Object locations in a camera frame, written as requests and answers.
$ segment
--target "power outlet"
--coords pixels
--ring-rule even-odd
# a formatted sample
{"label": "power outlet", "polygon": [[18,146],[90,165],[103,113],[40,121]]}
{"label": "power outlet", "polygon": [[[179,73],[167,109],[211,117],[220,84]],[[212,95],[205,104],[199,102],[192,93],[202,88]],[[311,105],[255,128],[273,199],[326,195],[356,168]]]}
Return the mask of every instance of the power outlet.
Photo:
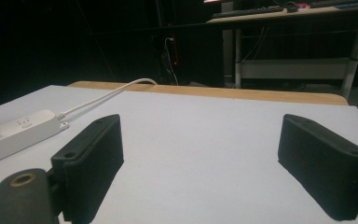
{"label": "power outlet", "polygon": [[69,127],[54,113],[41,110],[0,126],[0,160],[43,141]]}

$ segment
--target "white power strip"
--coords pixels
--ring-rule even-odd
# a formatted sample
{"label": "white power strip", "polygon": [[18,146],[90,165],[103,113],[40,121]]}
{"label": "white power strip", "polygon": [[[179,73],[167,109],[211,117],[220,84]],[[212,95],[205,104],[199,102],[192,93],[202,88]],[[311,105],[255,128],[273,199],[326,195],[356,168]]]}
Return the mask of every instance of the white power strip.
{"label": "white power strip", "polygon": [[69,127],[54,113],[41,110],[0,126],[0,160],[30,147]]}

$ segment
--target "wooden table edge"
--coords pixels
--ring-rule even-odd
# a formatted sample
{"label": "wooden table edge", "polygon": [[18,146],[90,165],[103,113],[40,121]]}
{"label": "wooden table edge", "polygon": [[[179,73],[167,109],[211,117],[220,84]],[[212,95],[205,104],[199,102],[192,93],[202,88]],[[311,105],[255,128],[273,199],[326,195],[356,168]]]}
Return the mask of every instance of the wooden table edge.
{"label": "wooden table edge", "polygon": [[[113,90],[124,84],[125,83],[117,82],[78,81],[70,84],[69,87]],[[169,94],[319,105],[348,105],[348,101],[344,97],[332,93],[313,93],[297,91],[254,91],[241,89],[167,86],[153,84],[134,84],[132,86],[129,86],[126,91],[159,92]]]}

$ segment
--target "power strip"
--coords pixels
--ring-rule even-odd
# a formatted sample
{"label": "power strip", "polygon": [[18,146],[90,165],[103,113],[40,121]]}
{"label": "power strip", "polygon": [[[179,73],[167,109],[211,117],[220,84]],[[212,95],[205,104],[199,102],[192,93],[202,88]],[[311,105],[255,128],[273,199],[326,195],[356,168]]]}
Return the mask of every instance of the power strip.
{"label": "power strip", "polygon": [[54,113],[41,110],[0,126],[0,160],[67,129]]}

